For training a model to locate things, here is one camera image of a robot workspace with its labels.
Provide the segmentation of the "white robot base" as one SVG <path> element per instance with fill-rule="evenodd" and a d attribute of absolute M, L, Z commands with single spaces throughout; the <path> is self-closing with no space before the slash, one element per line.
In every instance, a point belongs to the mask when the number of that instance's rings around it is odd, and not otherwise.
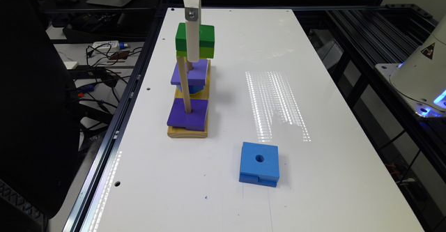
<path fill-rule="evenodd" d="M 445 117 L 445 19 L 402 63 L 375 69 L 420 118 Z"/>

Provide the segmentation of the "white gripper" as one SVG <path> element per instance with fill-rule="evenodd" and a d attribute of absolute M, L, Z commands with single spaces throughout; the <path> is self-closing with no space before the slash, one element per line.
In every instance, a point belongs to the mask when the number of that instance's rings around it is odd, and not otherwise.
<path fill-rule="evenodd" d="M 183 0 L 185 5 L 185 30 L 187 60 L 199 60 L 199 26 L 201 24 L 201 0 Z"/>

